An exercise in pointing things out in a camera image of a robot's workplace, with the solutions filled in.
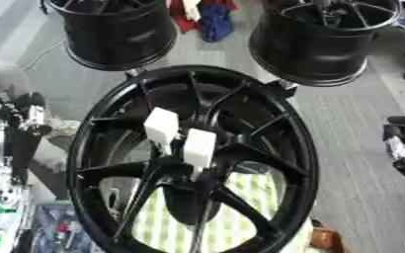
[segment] wire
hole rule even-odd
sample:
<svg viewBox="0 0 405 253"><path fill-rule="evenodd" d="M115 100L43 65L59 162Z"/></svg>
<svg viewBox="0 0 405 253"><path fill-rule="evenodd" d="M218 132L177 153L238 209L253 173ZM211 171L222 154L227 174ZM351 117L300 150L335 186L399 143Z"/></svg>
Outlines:
<svg viewBox="0 0 405 253"><path fill-rule="evenodd" d="M64 43L64 41L58 42L56 44L54 44L53 46L51 46L50 48L46 49L45 51L41 52L34 60L32 60L29 64L27 64L26 66L23 67L23 69L29 70L30 68L32 68L35 64L37 64L43 56L45 56L46 54L48 54L49 52L51 52L52 50L56 49L57 47L61 46Z"/></svg>

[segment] concrete floor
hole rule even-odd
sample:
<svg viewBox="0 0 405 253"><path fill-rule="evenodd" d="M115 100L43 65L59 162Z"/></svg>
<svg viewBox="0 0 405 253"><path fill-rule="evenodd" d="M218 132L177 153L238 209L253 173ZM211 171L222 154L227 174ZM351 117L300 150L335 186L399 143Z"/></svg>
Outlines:
<svg viewBox="0 0 405 253"><path fill-rule="evenodd" d="M236 2L240 8L232 13L235 32L228 38L205 43L196 32L181 35L174 49L148 68L210 64L263 81L275 79L248 52L247 39L261 11L258 1ZM36 0L0 1L0 58L25 66L64 38L58 15L43 15ZM371 52L363 77L342 87L301 87L292 100L320 155L321 188L313 215L339 229L351 252L405 253L405 179L391 167L381 142L385 118L405 115L404 50L405 32L388 28ZM78 65L63 46L28 72L55 114L77 120L123 79L118 72Z"/></svg>

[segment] red cloth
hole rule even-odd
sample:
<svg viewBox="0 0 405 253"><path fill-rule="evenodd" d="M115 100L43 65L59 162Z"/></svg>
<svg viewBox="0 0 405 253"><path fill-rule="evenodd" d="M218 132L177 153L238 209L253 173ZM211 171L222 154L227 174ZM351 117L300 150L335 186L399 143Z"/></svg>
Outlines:
<svg viewBox="0 0 405 253"><path fill-rule="evenodd" d="M201 3L222 4L224 6L227 6L232 11L238 9L233 0L202 0ZM198 28L198 24L196 22L188 20L186 18L183 0L172 0L170 4L170 15L177 23L178 27L181 30L181 33L186 33L190 30Z"/></svg>

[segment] yellow checkered cloth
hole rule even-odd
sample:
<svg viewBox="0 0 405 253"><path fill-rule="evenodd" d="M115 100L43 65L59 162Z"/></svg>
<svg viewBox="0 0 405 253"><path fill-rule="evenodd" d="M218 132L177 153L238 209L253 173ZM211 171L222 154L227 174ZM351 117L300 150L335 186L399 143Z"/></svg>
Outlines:
<svg viewBox="0 0 405 253"><path fill-rule="evenodd" d="M232 173L226 186L264 217L271 219L283 199L285 181L281 174L272 177L270 173ZM293 239L295 243L289 243L282 252L304 252L310 241L309 230L305 227L301 229ZM132 233L140 242L172 253L189 252L194 234L192 227L185 226L169 214L161 189L142 208ZM201 252L222 252L240 245L255 234L256 228L247 217L227 205L221 205L217 215L205 226Z"/></svg>

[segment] black wheel rim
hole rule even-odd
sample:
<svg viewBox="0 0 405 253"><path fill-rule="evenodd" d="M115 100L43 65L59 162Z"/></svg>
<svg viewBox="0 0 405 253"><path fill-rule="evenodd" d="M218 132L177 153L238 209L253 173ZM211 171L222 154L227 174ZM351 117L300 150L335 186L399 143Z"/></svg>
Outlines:
<svg viewBox="0 0 405 253"><path fill-rule="evenodd" d="M181 96L170 99L172 93ZM268 118L254 122L256 125L251 125L249 121L248 131L228 126L227 115L235 109L227 108L235 100L257 103ZM188 166L177 162L179 152L169 157L159 157L158 151L152 146L148 161L113 164L113 159L109 158L115 150L132 150L137 140L145 139L142 123L154 107L177 112L181 132L189 127L197 127L217 133L213 167L207 173L202 173L196 182L183 179L183 174L174 178L177 166L183 168L180 171L187 171L185 176L190 176ZM259 116L261 113L255 111L255 114ZM114 136L120 138L125 131L134 134L130 137L131 141L108 140L107 147L105 141L99 141L104 135L111 135L109 130L116 130ZM291 138L293 152L285 153L278 149L275 138L281 138L284 134ZM270 144L262 148L264 142ZM174 142L174 147L179 149L181 144L182 141L178 140ZM288 181L283 202L271 220L223 186L232 166L245 160L260 162L274 169L278 167ZM267 252L281 250L305 222L316 197L318 174L311 136L299 115L284 98L273 94L258 80L235 71L209 66L176 66L144 72L128 80L92 109L70 148L67 187L79 220L107 252L162 252L137 241L128 231L146 198L160 187L192 191L201 197L199 203L202 208L196 217L197 229L190 252L200 252L203 227L209 216L208 207L214 202L239 211L257 228L255 237L225 252ZM109 214L98 187L101 180L109 177L141 180L120 223Z"/></svg>

